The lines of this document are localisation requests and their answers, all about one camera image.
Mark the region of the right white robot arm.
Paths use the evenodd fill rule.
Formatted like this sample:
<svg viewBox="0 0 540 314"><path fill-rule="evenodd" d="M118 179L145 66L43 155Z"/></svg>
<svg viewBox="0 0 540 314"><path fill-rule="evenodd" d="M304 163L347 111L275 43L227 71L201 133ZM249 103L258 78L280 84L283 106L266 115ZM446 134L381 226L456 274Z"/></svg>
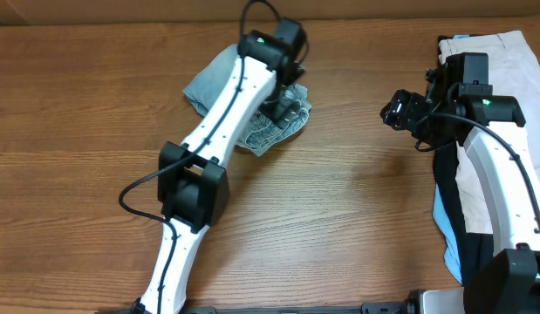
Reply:
<svg viewBox="0 0 540 314"><path fill-rule="evenodd" d="M495 96L489 57L463 52L426 79L426 95L400 89L380 117L430 149L457 142L481 184L494 256L459 289L426 290L406 300L407 313L540 313L540 182L516 98Z"/></svg>

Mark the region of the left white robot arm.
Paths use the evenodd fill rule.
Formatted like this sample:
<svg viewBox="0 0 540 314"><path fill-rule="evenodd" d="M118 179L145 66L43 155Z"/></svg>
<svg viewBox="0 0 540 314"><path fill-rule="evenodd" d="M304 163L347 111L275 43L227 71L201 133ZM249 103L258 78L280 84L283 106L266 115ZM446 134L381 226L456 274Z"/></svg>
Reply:
<svg viewBox="0 0 540 314"><path fill-rule="evenodd" d="M286 88L304 74L303 26L282 18L270 35L242 34L228 81L198 127L179 145L161 149L158 171L138 180L157 179L162 240L150 283L131 306L132 313L178 313L186 303L188 278L208 229L229 200L227 165L249 120L261 113L285 129L301 103Z"/></svg>

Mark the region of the light blue garment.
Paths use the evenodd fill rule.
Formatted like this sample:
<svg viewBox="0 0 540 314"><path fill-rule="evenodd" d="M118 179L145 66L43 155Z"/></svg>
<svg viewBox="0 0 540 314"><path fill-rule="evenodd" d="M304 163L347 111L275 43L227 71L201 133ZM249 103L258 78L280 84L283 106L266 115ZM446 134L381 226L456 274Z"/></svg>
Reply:
<svg viewBox="0 0 540 314"><path fill-rule="evenodd" d="M455 180L457 145L448 143L434 153L433 174L436 183L433 218L444 235L447 248L445 264L452 276L462 284L468 282L478 269L478 254L481 241L469 234L465 228L461 200Z"/></svg>

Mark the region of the beige shorts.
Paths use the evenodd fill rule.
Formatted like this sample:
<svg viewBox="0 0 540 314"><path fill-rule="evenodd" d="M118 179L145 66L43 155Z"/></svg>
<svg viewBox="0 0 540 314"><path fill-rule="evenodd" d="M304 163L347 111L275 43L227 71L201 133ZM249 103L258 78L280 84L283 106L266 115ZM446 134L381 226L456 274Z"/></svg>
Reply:
<svg viewBox="0 0 540 314"><path fill-rule="evenodd" d="M439 60L463 52L489 55L489 83L495 95L513 96L523 111L532 164L540 181L540 66L520 31L493 35L443 39ZM475 168L461 146L456 147L459 165L455 171L466 231L492 232L489 212Z"/></svg>

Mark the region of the black garment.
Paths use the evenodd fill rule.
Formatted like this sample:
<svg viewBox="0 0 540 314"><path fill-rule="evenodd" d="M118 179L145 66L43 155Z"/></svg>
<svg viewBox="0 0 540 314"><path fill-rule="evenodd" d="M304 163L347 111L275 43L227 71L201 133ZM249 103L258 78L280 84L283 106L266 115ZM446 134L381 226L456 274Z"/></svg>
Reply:
<svg viewBox="0 0 540 314"><path fill-rule="evenodd" d="M433 218L444 235L444 262L452 276L469 283L493 257L494 240L481 185L465 150L449 143L436 150Z"/></svg>

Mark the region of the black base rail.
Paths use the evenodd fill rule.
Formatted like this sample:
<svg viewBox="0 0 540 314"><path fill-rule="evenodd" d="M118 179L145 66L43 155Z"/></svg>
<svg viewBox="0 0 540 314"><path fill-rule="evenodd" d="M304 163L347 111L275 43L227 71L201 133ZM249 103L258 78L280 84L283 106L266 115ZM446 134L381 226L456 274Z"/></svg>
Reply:
<svg viewBox="0 0 540 314"><path fill-rule="evenodd" d="M215 307L189 307L181 314L403 314L402 302L363 303L358 306L284 307L217 309Z"/></svg>

